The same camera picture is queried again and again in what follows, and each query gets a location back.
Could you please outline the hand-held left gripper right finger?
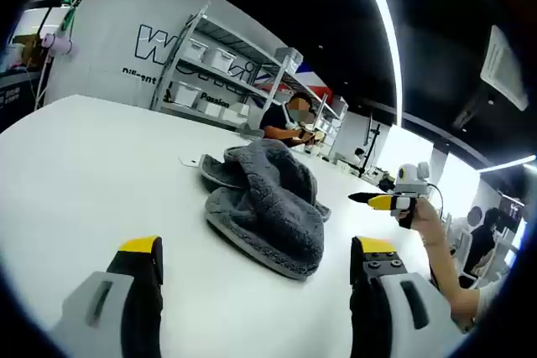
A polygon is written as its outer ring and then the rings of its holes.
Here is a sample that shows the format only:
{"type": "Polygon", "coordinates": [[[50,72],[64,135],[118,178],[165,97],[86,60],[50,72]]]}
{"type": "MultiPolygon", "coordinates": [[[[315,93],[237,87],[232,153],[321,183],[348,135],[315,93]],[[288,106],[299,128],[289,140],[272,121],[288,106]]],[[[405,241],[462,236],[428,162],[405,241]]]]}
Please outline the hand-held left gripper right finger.
{"type": "Polygon", "coordinates": [[[352,238],[350,286],[352,357],[448,357],[463,340],[448,301],[386,241],[352,238]]]}

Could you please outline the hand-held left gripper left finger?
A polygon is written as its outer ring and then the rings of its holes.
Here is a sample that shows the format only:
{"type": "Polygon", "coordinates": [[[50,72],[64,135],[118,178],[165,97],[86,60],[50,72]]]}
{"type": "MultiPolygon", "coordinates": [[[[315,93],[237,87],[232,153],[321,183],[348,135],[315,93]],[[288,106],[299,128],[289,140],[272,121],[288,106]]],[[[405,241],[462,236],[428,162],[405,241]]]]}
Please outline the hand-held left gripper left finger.
{"type": "Polygon", "coordinates": [[[65,298],[51,339],[69,357],[160,357],[163,283],[162,238],[127,241],[65,298]]]}

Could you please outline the person's right hand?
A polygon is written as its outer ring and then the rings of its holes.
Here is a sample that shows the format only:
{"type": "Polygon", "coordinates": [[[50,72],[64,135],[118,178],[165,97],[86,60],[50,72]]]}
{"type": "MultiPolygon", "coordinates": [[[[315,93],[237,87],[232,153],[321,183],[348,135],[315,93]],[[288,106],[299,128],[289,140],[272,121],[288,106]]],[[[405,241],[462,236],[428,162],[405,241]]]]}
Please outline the person's right hand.
{"type": "Polygon", "coordinates": [[[431,240],[443,234],[442,224],[434,206],[425,198],[418,198],[414,208],[411,228],[425,239],[431,240]]]}

